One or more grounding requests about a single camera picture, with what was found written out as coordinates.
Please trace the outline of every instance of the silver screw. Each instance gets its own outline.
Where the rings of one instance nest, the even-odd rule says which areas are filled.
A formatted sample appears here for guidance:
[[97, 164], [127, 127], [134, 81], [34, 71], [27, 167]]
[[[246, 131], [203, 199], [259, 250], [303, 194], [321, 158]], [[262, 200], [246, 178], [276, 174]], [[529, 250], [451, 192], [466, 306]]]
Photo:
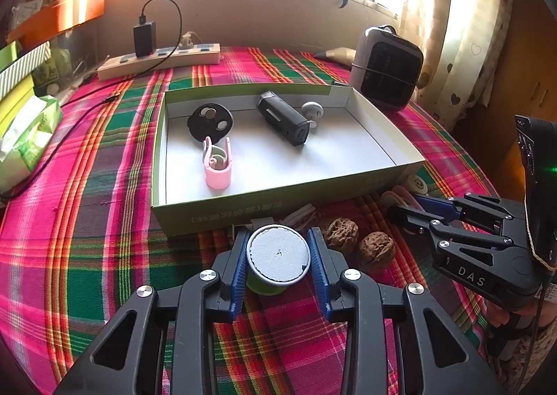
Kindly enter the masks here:
[[136, 293], [138, 294], [138, 296], [140, 298], [146, 298], [147, 296], [150, 296], [152, 293], [152, 286], [150, 285], [141, 285], [141, 287], [139, 287], [136, 291]]
[[348, 280], [358, 280], [361, 277], [361, 272], [357, 269], [347, 269], [344, 271], [344, 277]]
[[420, 295], [424, 292], [424, 289], [422, 284], [419, 284], [417, 282], [412, 282], [411, 284], [408, 285], [408, 291], [413, 295]]
[[212, 269], [206, 269], [199, 273], [199, 278], [201, 280], [204, 280], [205, 282], [208, 280], [213, 280], [215, 277], [217, 277], [217, 273], [214, 272]]

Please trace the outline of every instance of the wooden cabinet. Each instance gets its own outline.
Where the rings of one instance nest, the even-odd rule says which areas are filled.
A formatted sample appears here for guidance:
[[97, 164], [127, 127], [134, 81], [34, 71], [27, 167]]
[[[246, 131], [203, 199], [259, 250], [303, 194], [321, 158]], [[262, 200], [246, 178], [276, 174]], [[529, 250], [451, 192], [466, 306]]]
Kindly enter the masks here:
[[500, 195], [522, 200], [515, 114], [557, 121], [557, 22], [543, 0], [513, 0], [489, 107], [468, 110], [453, 131]]

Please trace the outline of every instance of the orange shelf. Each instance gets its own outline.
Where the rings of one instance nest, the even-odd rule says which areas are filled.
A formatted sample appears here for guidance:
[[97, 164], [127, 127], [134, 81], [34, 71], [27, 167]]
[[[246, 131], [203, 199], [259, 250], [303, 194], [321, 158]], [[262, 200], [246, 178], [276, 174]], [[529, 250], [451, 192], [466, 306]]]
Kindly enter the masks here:
[[105, 0], [58, 0], [39, 10], [8, 34], [28, 51], [90, 19], [104, 14]]

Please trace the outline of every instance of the plaid tablecloth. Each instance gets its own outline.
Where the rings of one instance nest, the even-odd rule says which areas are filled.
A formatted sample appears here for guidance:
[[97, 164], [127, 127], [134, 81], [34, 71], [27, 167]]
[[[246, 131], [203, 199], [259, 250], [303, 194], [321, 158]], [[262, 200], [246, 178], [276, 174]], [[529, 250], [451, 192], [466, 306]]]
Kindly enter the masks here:
[[[151, 215], [154, 118], [163, 92], [246, 82], [330, 84], [349, 76], [307, 53], [223, 48], [222, 55], [220, 65], [155, 71], [69, 105], [47, 154], [87, 108], [111, 91], [123, 93], [90, 113], [31, 189], [8, 205], [0, 229], [0, 333], [44, 394], [53, 392], [133, 289], [180, 285], [229, 248], [224, 229], [170, 244]], [[84, 86], [74, 97], [100, 85]], [[427, 159], [419, 175], [431, 195], [494, 193], [470, 157], [419, 107], [388, 115]], [[361, 237], [390, 234], [397, 254], [378, 281], [427, 286], [484, 353], [481, 299], [435, 272], [429, 249], [405, 242], [384, 213], [375, 194], [319, 208], [322, 216], [352, 218]], [[338, 394], [345, 336], [345, 325], [322, 320], [309, 277], [275, 297], [248, 292], [240, 318], [215, 329], [219, 393]], [[171, 355], [170, 345], [166, 352]], [[392, 343], [389, 357], [395, 394]]]

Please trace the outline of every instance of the pink clip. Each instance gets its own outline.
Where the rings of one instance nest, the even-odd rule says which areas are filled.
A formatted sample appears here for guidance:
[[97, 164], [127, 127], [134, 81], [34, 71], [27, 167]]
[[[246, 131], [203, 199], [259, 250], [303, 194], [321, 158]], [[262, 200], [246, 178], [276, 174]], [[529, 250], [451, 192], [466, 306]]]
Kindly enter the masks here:
[[213, 189], [225, 189], [232, 178], [232, 151], [230, 137], [225, 139], [225, 150], [211, 143], [210, 137], [205, 137], [203, 143], [203, 166], [205, 168], [205, 182]]

